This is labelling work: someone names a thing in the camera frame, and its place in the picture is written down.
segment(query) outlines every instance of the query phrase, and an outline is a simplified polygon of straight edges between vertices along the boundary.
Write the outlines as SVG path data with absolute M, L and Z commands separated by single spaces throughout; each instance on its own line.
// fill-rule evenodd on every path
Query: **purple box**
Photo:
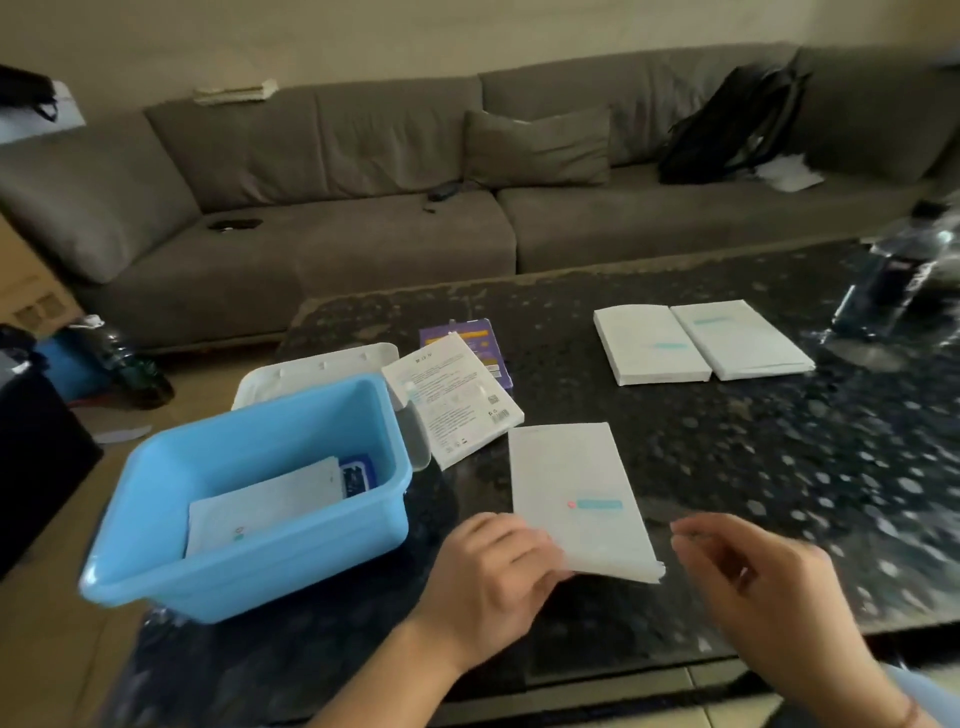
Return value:
M 497 383 L 508 392 L 514 388 L 514 383 L 507 374 L 507 367 L 503 363 L 503 354 L 493 335 L 490 319 L 477 319 L 457 324 L 451 321 L 439 327 L 422 328 L 420 330 L 420 346 L 425 347 L 437 339 L 442 339 L 449 333 L 459 333 L 460 338 L 467 342 L 467 346 L 477 355 L 495 378 Z

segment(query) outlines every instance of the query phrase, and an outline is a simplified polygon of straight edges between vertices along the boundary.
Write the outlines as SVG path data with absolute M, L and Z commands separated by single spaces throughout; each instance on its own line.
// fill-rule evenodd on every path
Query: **black granite tabletop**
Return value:
M 957 323 L 917 307 L 887 346 L 826 338 L 850 284 L 853 243 L 517 277 L 308 303 L 281 344 L 292 359 L 489 318 L 526 424 L 608 422 L 636 495 L 735 513 L 833 557 L 867 633 L 960 616 L 960 355 Z M 817 371 L 617 387 L 592 322 L 621 303 L 746 299 Z M 506 438 L 441 473 L 417 473 L 398 550 L 217 625 L 153 610 L 107 726 L 257 726 L 318 710 L 409 611 L 444 535 L 511 510 Z M 731 655 L 692 592 L 666 526 L 648 522 L 658 586 L 579 576 L 531 634 L 465 676 L 448 700 Z

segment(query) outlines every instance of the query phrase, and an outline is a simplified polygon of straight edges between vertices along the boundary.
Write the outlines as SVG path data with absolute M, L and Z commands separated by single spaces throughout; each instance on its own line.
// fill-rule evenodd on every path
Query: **plastic water bottle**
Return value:
M 77 331 L 97 360 L 123 387 L 133 406 L 156 409 L 174 398 L 174 388 L 153 359 L 136 352 L 119 330 L 99 316 L 84 316 Z
M 831 329 L 841 336 L 875 340 L 893 329 L 955 234 L 945 225 L 949 206 L 921 200 L 910 218 L 881 237 L 857 276 Z

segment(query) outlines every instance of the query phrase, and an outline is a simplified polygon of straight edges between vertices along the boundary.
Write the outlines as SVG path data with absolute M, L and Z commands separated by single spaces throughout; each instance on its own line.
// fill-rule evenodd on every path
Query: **black bag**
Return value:
M 775 158 L 800 113 L 808 79 L 792 68 L 735 68 L 702 109 L 671 130 L 658 164 L 660 182 L 719 182 Z
M 54 82 L 46 76 L 0 64 L 0 108 L 33 109 L 47 121 L 57 121 Z

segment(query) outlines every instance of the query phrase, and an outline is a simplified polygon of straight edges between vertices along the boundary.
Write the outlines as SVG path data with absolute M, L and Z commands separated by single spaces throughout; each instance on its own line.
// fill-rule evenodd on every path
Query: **bracelet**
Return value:
M 903 719 L 903 723 L 900 724 L 899 728 L 913 728 L 918 718 L 920 718 L 920 703 L 917 702 L 917 698 L 911 696 L 910 710 L 907 712 L 906 718 Z

